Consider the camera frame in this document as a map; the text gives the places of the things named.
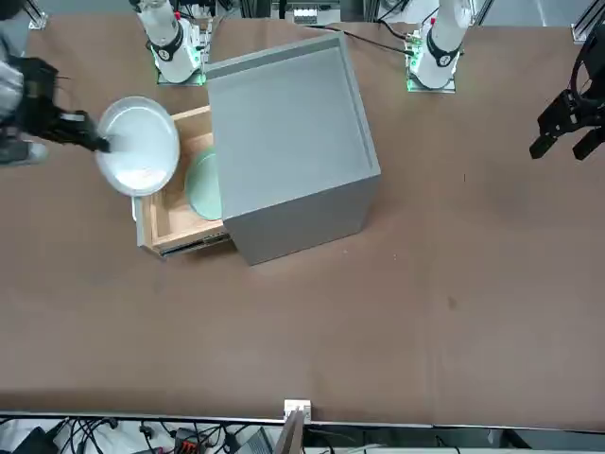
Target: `brown table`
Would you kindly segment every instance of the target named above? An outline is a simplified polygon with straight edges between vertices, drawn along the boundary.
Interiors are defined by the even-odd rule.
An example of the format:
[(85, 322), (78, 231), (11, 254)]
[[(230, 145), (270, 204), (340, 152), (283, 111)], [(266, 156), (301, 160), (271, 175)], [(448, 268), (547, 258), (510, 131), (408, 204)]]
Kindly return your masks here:
[[(228, 20), (213, 56), (319, 33)], [(95, 118), (206, 103), (158, 88), (144, 43), (133, 14), (57, 16), (28, 52)], [(383, 169), (367, 228), (253, 268), (229, 245), (137, 250), (81, 148), (3, 169), (0, 407), (279, 417), (304, 397), (326, 420), (605, 428), (605, 153), (527, 151), (579, 49), (498, 27), (465, 48), (455, 96), (408, 94), (400, 55), (349, 40)]]

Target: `wooden drawer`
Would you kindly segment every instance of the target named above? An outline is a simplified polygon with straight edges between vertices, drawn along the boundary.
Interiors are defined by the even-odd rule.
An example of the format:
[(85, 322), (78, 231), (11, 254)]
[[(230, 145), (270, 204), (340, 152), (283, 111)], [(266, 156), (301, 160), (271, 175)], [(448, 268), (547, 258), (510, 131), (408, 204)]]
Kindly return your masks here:
[(161, 191), (132, 200), (137, 244), (159, 256), (194, 251), (230, 239), (222, 220), (202, 218), (191, 209), (184, 193), (187, 168), (213, 144), (210, 106), (172, 118), (181, 139), (177, 170)]

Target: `cable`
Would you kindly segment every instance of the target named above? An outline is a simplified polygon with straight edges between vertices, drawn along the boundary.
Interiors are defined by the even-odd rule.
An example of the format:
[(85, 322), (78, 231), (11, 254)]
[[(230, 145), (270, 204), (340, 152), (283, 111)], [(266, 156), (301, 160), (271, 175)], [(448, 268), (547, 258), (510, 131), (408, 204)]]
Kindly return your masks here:
[(380, 20), (378, 21), (378, 23), (379, 23), (379, 24), (382, 24), (383, 26), (385, 26), (385, 27), (387, 28), (387, 30), (389, 31), (389, 33), (390, 33), (391, 35), (393, 35), (395, 38), (399, 38), (400, 40), (405, 41), (405, 40), (408, 38), (408, 36), (409, 36), (409, 35), (408, 35), (408, 33), (406, 33), (406, 34), (401, 34), (401, 33), (399, 33), (398, 31), (395, 31), (395, 30), (393, 29), (393, 27), (392, 27), (392, 26), (390, 26), (390, 24), (389, 24), (389, 23), (387, 23), (387, 22), (383, 21), (382, 19), (380, 19)]
[(86, 445), (86, 442), (90, 440), (91, 442), (93, 442), (93, 445), (95, 445), (97, 454), (103, 454), (103, 451), (98, 446), (98, 443), (96, 442), (95, 438), (95, 430), (99, 427), (99, 424), (95, 426), (95, 422), (86, 421), (84, 422), (84, 425), (82, 425), (81, 420), (78, 420), (78, 422), (80, 427), (84, 429), (85, 436), (82, 437), (82, 442), (84, 443), (84, 445)]
[(387, 17), (389, 14), (391, 14), (392, 12), (394, 12), (397, 7), (399, 7), (401, 4), (403, 4), (405, 1), (409, 1), (409, 0), (399, 0), (399, 2), (397, 2), (395, 5), (393, 5), (392, 7), (390, 7), (390, 9), (385, 12), (382, 16), (380, 16), (376, 22), (380, 22), (382, 21), (385, 17)]
[(55, 441), (55, 438), (61, 433), (61, 431), (65, 428), (65, 425), (68, 423), (69, 418), (61, 419), (53, 428), (46, 432), (46, 439)]
[(151, 446), (151, 442), (149, 441), (149, 436), (143, 432), (143, 436), (145, 437), (145, 443), (147, 443), (147, 447), (149, 448), (149, 453), (155, 452), (153, 447)]
[(315, 433), (318, 434), (318, 436), (326, 443), (326, 445), (328, 446), (328, 449), (326, 451), (323, 451), (321, 454), (326, 454), (327, 452), (329, 452), (330, 454), (335, 454), (334, 452), (334, 448), (332, 447), (332, 444), (330, 443), (330, 440), (328, 440), (328, 437), (326, 437), (324, 435), (324, 433), (330, 433), (330, 432), (326, 432), (325, 430), (322, 431), (316, 431)]
[(591, 80), (590, 80), (590, 79), (587, 79), (587, 80), (586, 80), (586, 81), (585, 81), (585, 82), (582, 84), (582, 86), (580, 87), (580, 89), (579, 89), (579, 93), (580, 93), (581, 95), (583, 95), (583, 94), (584, 94), (584, 88), (586, 88), (586, 85), (588, 85), (588, 82), (591, 82)]
[(216, 33), (218, 32), (218, 26), (220, 26), (222, 24), (222, 22), (225, 19), (227, 19), (229, 16), (231, 16), (234, 12), (235, 12), (235, 8), (218, 16), (218, 18), (216, 19), (216, 25), (215, 25), (215, 18), (213, 18), (213, 20), (212, 20), (213, 27), (212, 27), (212, 35), (210, 36), (210, 44), (212, 44), (212, 41), (215, 39)]
[(76, 435), (76, 433), (74, 432), (74, 428), (76, 428), (76, 420), (74, 420), (74, 422), (72, 423), (72, 427), (69, 430), (69, 446), (72, 448), (72, 454), (76, 454), (76, 450), (74, 449), (74, 436)]
[(196, 438), (198, 439), (198, 445), (196, 446), (196, 451), (201, 452), (201, 442), (199, 441), (199, 432), (198, 432), (198, 423), (193, 422), (193, 429), (196, 432)]
[(249, 428), (249, 427), (250, 427), (250, 424), (245, 424), (244, 426), (242, 426), (241, 428), (239, 428), (238, 430), (236, 430), (236, 431), (233, 433), (233, 436), (237, 436), (237, 434), (238, 434), (239, 432), (241, 432), (243, 429), (245, 429), (245, 428)]
[(206, 443), (206, 440), (208, 440), (210, 437), (212, 437), (217, 430), (221, 429), (222, 426), (214, 426), (211, 428), (205, 428), (204, 430), (201, 430), (200, 432), (194, 433), (193, 435), (189, 435), (188, 437), (186, 437), (183, 441), (186, 442), (188, 440), (191, 440), (193, 437), (198, 437), (201, 434), (204, 434), (208, 431), (210, 431), (210, 433), (206, 436), (204, 436), (204, 438), (202, 438), (199, 442), (203, 445), (204, 443)]
[(421, 22), (421, 24), (424, 24), (426, 21), (428, 21), (431, 18), (431, 16), (437, 12), (438, 9), (439, 9), (439, 7), (436, 7), (435, 9), (433, 9), (433, 11), (424, 18), (424, 20)]
[(212, 437), (218, 431), (218, 436), (216, 437), (216, 441), (212, 444), (208, 444), (208, 447), (210, 447), (210, 448), (217, 447), (218, 442), (220, 442), (220, 430), (221, 429), (225, 432), (225, 434), (227, 433), (227, 429), (223, 425), (220, 425), (220, 426), (218, 426), (217, 430), (213, 430), (211, 433), (209, 433), (208, 436), (206, 436), (206, 438), (204, 438), (204, 440), (202, 442), (205, 443), (207, 440), (210, 440), (210, 437)]
[(82, 435), (82, 438), (80, 439), (79, 443), (78, 443), (78, 453), (79, 452), (86, 452), (86, 442), (88, 441), (88, 439), (90, 438), (89, 436), (89, 432), (87, 431), (87, 427), (88, 427), (88, 423), (86, 424), (86, 426), (82, 423), (81, 419), (77, 419), (77, 422), (79, 424), (79, 428), (84, 432), (84, 434)]
[[(77, 422), (77, 420), (74, 419), (73, 420), (74, 424), (72, 425), (72, 429), (70, 430), (69, 438), (65, 441), (65, 443), (63, 444), (63, 447), (60, 449), (60, 454), (63, 454), (63, 452), (65, 452), (65, 449), (67, 448), (68, 445), (71, 445), (72, 452), (75, 452), (75, 450), (74, 450), (75, 435), (82, 431), (82, 428), (79, 428), (78, 430), (73, 431), (74, 425), (76, 424), (76, 422)], [(105, 419), (97, 421), (96, 423), (93, 423), (93, 425), (91, 426), (91, 430), (96, 430), (99, 426), (102, 426), (103, 424), (106, 424), (107, 422), (108, 421)]]
[(218, 3), (225, 11), (230, 11), (233, 8), (233, 2), (231, 0), (218, 0)]
[(320, 434), (324, 434), (324, 435), (335, 435), (337, 437), (342, 437), (342, 438), (346, 438), (347, 440), (351, 440), (353, 443), (357, 443), (357, 440), (349, 435), (346, 435), (344, 433), (339, 433), (339, 432), (333, 432), (331, 430), (323, 430), (320, 428), (309, 428), (308, 429), (309, 432), (313, 432), (313, 433), (320, 433)]
[(343, 30), (342, 28), (334, 28), (332, 26), (315, 26), (314, 28), (321, 28), (324, 30), (332, 30), (332, 31), (341, 31), (347, 36), (351, 36), (352, 38), (357, 38), (360, 41), (365, 41), (366, 43), (377, 45), (378, 47), (382, 47), (384, 49), (392, 50), (393, 52), (398, 52), (400, 54), (408, 55), (409, 57), (414, 57), (414, 53), (411, 50), (405, 50), (400, 47), (393, 47), (392, 45), (382, 44), (377, 41), (369, 40), (368, 38), (364, 38), (363, 36), (355, 35), (354, 33)]
[(446, 443), (446, 442), (445, 442), (445, 441), (442, 439), (442, 437), (440, 437), (439, 435), (435, 435), (435, 438), (437, 439), (437, 444), (438, 444), (439, 446), (443, 446), (443, 447), (452, 447), (452, 448), (454, 448), (454, 449), (456, 450), (456, 452), (457, 452), (458, 454), (460, 454), (460, 450), (458, 449), (458, 447), (457, 447), (457, 446), (450, 446), (450, 445), (449, 445), (449, 444), (447, 444), (447, 443)]
[(165, 422), (164, 422), (164, 421), (160, 421), (160, 424), (162, 425), (162, 428), (163, 428), (163, 429), (166, 431), (166, 433), (167, 433), (168, 435), (170, 435), (170, 438), (176, 438), (176, 437), (177, 437), (176, 430), (169, 430), (169, 429), (166, 427), (166, 424), (165, 424)]
[(366, 449), (376, 449), (380, 447), (385, 447), (385, 445), (379, 445), (378, 443), (373, 443), (371, 445), (363, 445), (360, 447), (354, 447), (353, 449), (349, 449), (345, 454), (355, 454), (356, 452), (363, 451), (366, 452)]

